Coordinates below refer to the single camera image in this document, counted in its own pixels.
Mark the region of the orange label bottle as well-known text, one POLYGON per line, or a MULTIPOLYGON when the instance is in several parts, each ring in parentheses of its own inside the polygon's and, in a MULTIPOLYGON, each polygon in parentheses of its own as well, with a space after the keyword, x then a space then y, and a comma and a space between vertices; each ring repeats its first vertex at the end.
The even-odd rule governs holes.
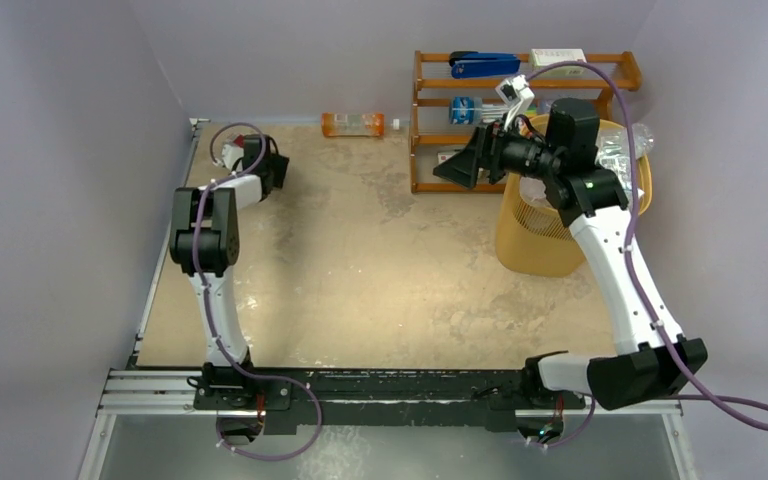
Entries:
POLYGON ((402 126, 400 119, 388 120, 382 113, 326 112, 321 115, 321 131, 326 138, 379 138, 388 131, 399 131, 402 126))

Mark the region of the yellow plastic bin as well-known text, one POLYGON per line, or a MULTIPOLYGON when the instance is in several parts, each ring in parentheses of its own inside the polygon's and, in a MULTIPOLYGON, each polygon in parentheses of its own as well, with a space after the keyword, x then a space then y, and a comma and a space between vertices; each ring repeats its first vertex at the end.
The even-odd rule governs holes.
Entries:
MULTIPOLYGON (((610 124, 622 126, 603 120, 600 128, 610 124)), ((495 246, 502 265, 530 275, 565 277, 585 262, 569 229, 550 206, 544 184, 515 173, 507 175, 495 246)))

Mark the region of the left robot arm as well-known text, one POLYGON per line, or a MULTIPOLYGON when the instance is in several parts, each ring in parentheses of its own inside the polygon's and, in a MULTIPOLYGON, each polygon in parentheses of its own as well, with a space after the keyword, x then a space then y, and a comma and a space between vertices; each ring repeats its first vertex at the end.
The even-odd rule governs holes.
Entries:
POLYGON ((194 290, 207 341, 201 372, 187 383, 198 410, 285 410, 291 385, 253 370, 233 277, 241 248, 238 213, 282 188, 289 160, 271 136, 258 134, 236 136, 222 155, 228 181, 173 194, 169 254, 194 290))

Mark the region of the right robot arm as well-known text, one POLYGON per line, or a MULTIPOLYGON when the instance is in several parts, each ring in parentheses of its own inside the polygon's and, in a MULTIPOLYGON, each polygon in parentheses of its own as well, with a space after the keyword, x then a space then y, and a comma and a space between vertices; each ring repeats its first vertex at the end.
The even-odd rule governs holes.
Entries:
POLYGON ((461 152, 433 170, 466 189, 481 170, 492 182, 507 173, 540 180, 594 273, 616 353, 527 359, 521 392, 536 407, 560 391, 587 394, 607 410, 666 398, 708 359, 704 342, 687 338, 663 305, 632 232, 639 215, 617 175, 596 160, 600 122, 591 103, 564 98, 552 106, 544 134, 523 136, 501 122, 478 126, 461 152))

